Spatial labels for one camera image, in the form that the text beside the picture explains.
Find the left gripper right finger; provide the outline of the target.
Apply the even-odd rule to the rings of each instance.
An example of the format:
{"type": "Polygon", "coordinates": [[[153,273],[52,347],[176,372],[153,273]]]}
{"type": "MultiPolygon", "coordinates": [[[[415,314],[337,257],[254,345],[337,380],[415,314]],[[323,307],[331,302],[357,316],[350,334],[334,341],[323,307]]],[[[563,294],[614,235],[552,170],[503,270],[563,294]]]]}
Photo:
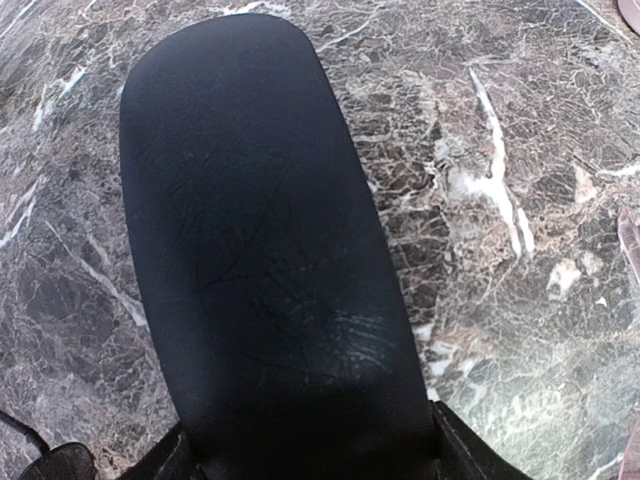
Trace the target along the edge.
{"type": "Polygon", "coordinates": [[[531,480],[498,455],[444,402],[432,403],[438,436],[437,479],[531,480]]]}

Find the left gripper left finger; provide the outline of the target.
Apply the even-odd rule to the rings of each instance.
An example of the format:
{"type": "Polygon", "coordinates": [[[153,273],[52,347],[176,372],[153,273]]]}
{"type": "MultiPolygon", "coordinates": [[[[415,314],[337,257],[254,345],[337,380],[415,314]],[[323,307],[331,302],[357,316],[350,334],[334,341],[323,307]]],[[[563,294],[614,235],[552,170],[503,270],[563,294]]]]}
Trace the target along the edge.
{"type": "Polygon", "coordinates": [[[120,480],[190,480],[200,478],[200,467],[182,429],[171,429],[120,480]]]}

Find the black glasses case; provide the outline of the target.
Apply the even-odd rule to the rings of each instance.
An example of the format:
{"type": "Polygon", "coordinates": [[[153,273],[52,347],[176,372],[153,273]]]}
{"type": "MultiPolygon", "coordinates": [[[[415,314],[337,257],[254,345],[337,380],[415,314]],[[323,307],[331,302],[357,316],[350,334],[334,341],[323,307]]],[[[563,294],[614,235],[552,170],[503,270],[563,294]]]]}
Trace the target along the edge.
{"type": "Polygon", "coordinates": [[[126,81],[119,150],[146,319],[203,461],[427,447],[385,236],[299,28],[240,14],[159,42],[126,81]]]}

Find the pink translucent sunglasses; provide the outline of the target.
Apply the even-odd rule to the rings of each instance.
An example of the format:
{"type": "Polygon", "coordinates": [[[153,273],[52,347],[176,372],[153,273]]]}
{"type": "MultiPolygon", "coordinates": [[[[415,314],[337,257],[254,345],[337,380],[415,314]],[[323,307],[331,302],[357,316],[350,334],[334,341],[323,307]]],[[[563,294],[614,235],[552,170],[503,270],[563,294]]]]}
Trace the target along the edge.
{"type": "Polygon", "coordinates": [[[617,234],[621,251],[626,256],[636,281],[640,282],[639,224],[628,207],[622,207],[618,215],[617,234]]]}

